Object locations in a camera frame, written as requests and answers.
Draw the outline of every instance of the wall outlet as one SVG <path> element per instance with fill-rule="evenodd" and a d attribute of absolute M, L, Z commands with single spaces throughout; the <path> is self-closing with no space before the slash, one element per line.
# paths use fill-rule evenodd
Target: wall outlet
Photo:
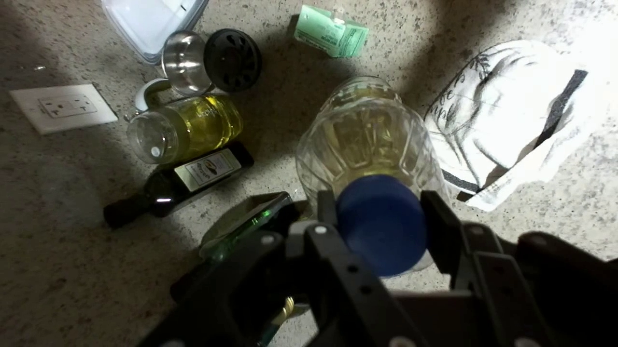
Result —
<path fill-rule="evenodd" d="M 92 84 L 21 88 L 9 94 L 38 132 L 56 132 L 117 119 Z"/>

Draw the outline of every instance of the blue lid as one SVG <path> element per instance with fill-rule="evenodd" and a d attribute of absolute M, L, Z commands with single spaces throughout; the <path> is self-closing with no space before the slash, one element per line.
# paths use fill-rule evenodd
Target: blue lid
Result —
<path fill-rule="evenodd" d="M 426 248 L 419 198 L 390 175 L 349 183 L 336 202 L 336 211 L 343 240 L 376 275 L 409 269 Z"/>

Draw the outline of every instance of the glass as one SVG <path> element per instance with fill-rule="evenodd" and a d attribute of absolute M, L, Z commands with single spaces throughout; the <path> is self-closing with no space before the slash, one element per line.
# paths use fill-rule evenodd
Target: glass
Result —
<path fill-rule="evenodd" d="M 376 173 L 395 177 L 417 196 L 444 190 L 421 115 L 376 76 L 355 76 L 326 100 L 299 140 L 295 167 L 312 202 L 318 190 L 337 196 L 353 179 Z"/>
<path fill-rule="evenodd" d="M 183 161 L 227 144 L 241 132 L 227 96 L 206 94 L 169 102 L 131 119 L 127 136 L 150 163 Z"/>

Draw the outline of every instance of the bottle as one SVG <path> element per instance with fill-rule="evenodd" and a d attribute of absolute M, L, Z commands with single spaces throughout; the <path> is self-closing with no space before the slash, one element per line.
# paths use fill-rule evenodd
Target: bottle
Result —
<path fill-rule="evenodd" d="M 426 250 L 419 192 L 442 192 L 442 171 L 417 113 L 388 82 L 355 76 L 320 107 L 295 156 L 310 202 L 336 196 L 337 229 L 378 275 L 409 269 Z"/>
<path fill-rule="evenodd" d="M 108 204 L 102 210 L 104 219 L 110 227 L 121 227 L 144 211 L 168 215 L 179 202 L 251 165 L 251 154 L 235 140 L 191 161 L 164 165 L 154 169 L 141 192 Z"/>
<path fill-rule="evenodd" d="M 206 94 L 173 100 L 133 117 L 127 136 L 144 161 L 173 163 L 224 146 L 241 127 L 227 96 Z"/>

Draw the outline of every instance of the granite countertop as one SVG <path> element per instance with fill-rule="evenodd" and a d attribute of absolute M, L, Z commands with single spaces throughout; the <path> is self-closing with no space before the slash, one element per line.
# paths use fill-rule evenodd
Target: granite countertop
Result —
<path fill-rule="evenodd" d="M 121 231 L 102 223 L 104 204 L 137 190 L 148 165 L 127 146 L 135 90 L 158 71 L 142 65 L 102 15 L 100 1 L 3 0 L 0 11 L 0 344 L 135 344 L 173 306 L 168 287 L 195 263 L 212 221 L 253 192 L 303 198 L 293 148 L 330 90 L 351 75 L 380 75 L 407 105 L 430 100 L 477 51 L 504 40 L 538 38 L 616 78 L 616 3 L 604 0 L 314 0 L 370 28 L 359 57 L 337 61 L 293 42 L 297 0 L 210 0 L 198 32 L 233 26 L 260 46 L 260 80 L 235 94 L 241 140 L 254 167 L 175 210 Z M 40 136 L 9 100 L 9 88 L 94 82 L 117 123 Z M 618 256 L 616 117 L 546 184 L 519 188 L 492 213 L 453 204 L 515 238 L 546 229 L 600 258 Z M 434 267 L 386 281 L 395 289 L 444 289 Z M 301 317 L 274 344 L 310 333 Z"/>

